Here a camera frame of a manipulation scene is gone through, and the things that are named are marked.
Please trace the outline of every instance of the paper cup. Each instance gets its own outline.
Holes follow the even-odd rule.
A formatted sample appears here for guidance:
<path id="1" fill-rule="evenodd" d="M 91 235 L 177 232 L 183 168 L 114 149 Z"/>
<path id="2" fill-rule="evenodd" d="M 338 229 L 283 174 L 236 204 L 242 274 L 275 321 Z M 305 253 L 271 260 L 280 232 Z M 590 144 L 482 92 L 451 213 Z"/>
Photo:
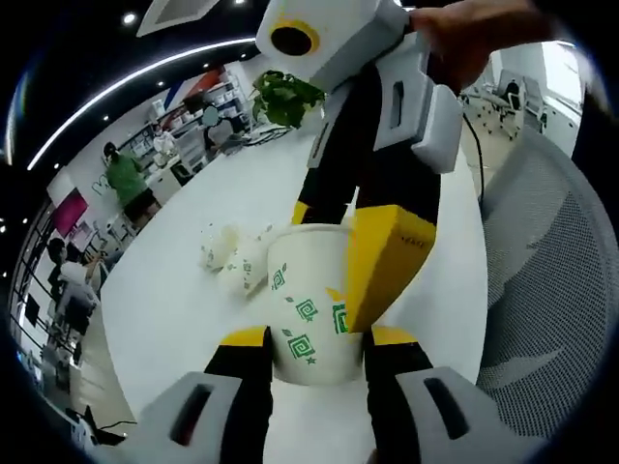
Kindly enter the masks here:
<path id="1" fill-rule="evenodd" d="M 226 225 L 219 234 L 210 235 L 202 246 L 200 265 L 210 271 L 221 269 L 239 242 L 239 231 Z"/>
<path id="2" fill-rule="evenodd" d="M 259 241 L 246 240 L 227 260 L 217 282 L 226 294 L 246 297 L 266 277 L 266 247 Z"/>
<path id="3" fill-rule="evenodd" d="M 345 324 L 350 234 L 342 225 L 297 225 L 269 247 L 269 326 L 275 376 L 284 382 L 333 385 L 361 373 L 361 335 Z"/>

